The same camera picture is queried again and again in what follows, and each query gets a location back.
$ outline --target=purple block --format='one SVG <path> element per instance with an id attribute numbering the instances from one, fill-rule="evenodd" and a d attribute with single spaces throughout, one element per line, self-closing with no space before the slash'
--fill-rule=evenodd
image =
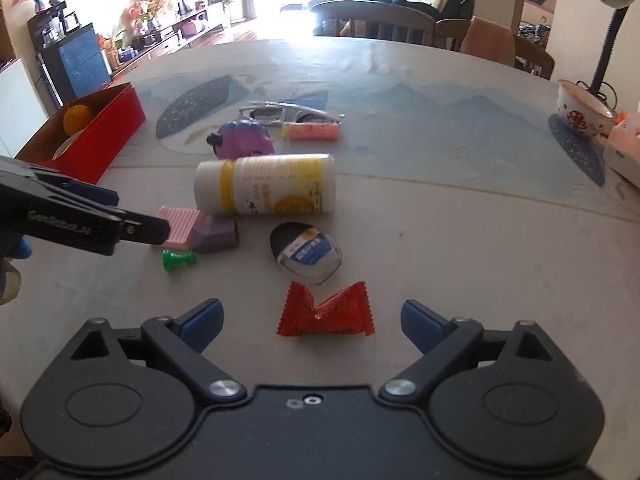
<path id="1" fill-rule="evenodd" d="M 238 224 L 235 220 L 214 221 L 207 218 L 194 226 L 189 235 L 189 247 L 195 253 L 213 253 L 234 249 L 240 244 Z"/>

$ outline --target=orange ball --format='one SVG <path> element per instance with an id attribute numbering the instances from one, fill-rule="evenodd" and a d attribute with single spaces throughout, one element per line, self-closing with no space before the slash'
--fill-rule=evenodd
<path id="1" fill-rule="evenodd" d="M 71 137 L 80 130 L 86 128 L 94 120 L 94 113 L 87 105 L 75 105 L 66 111 L 62 119 L 62 127 L 65 133 Z"/>

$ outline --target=red box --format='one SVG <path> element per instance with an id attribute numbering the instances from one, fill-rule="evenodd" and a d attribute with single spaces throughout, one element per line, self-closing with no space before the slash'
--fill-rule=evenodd
<path id="1" fill-rule="evenodd" d="M 62 120 L 74 105 L 87 105 L 95 114 L 66 152 L 53 159 L 68 139 Z M 15 156 L 18 160 L 55 168 L 78 180 L 96 184 L 118 152 L 145 121 L 131 83 L 112 86 L 71 101 L 58 110 Z"/>

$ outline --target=tissue box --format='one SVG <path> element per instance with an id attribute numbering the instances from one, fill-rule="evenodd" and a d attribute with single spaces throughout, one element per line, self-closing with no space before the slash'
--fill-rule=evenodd
<path id="1" fill-rule="evenodd" d="M 69 107 L 87 105 L 94 120 L 66 152 L 53 159 L 68 139 L 62 120 Z M 131 83 L 100 90 L 71 101 L 58 110 L 31 137 L 15 158 L 55 168 L 78 180 L 96 184 L 118 152 L 145 121 L 145 113 Z"/>
<path id="2" fill-rule="evenodd" d="M 623 124 L 611 130 L 603 157 L 612 170 L 640 187 L 640 139 Z"/>

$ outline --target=table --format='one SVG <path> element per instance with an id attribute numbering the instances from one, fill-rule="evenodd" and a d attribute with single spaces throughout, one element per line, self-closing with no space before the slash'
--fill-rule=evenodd
<path id="1" fill-rule="evenodd" d="M 34 240 L 34 256 L 18 264 L 24 290 L 0 310 L 0 391 L 11 406 L 87 318 L 135 326 L 209 297 L 225 305 L 225 327 L 204 355 L 249 387 L 377 388 L 418 357 L 399 327 L 402 303 L 415 298 L 487 328 L 537 320 L 606 407 L 591 465 L 607 478 L 637 477 L 638 198 L 606 169 L 599 186 L 562 149 L 567 140 L 547 125 L 553 83 L 453 52 L 347 38 L 194 49 L 126 79 L 148 121 L 100 184 L 141 212 L 194 205 L 206 133 L 246 100 L 288 96 L 346 113 L 344 139 L 331 149 L 274 138 L 281 152 L 334 153 L 336 211 L 305 220 L 332 235 L 344 263 L 314 294 L 364 280 L 377 332 L 276 335 L 289 278 L 268 235 L 282 218 L 240 218 L 239 250 L 173 274 L 146 246 L 123 242 L 105 257 Z M 186 113 L 173 131 L 162 114 L 176 99 L 210 111 Z"/>

